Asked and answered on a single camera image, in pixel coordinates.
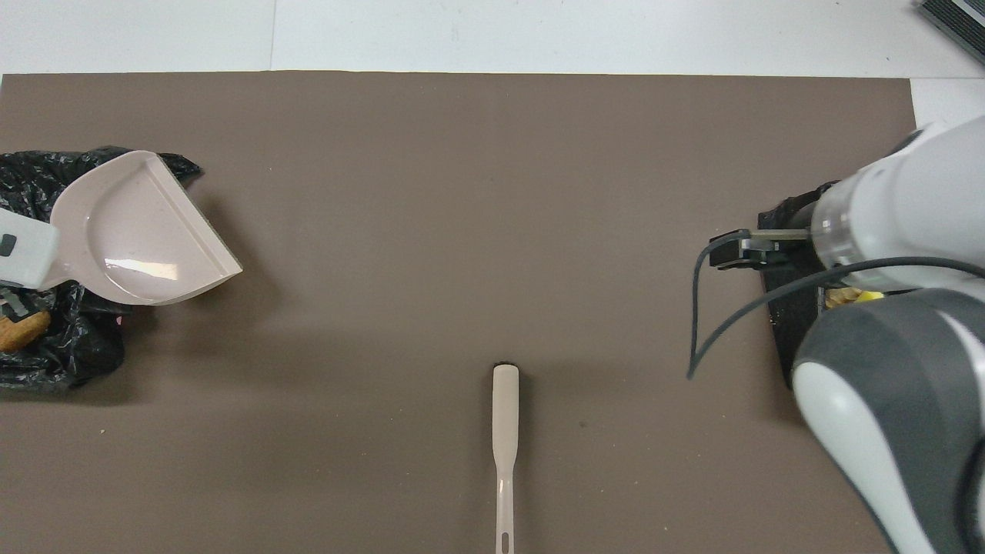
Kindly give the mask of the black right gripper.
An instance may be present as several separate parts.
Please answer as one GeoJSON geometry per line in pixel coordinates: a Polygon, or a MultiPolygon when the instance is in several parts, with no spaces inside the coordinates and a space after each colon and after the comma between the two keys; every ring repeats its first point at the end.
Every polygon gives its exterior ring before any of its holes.
{"type": "Polygon", "coordinates": [[[734,268],[792,267],[817,271],[817,255],[810,230],[735,230],[708,242],[708,266],[734,268]]]}

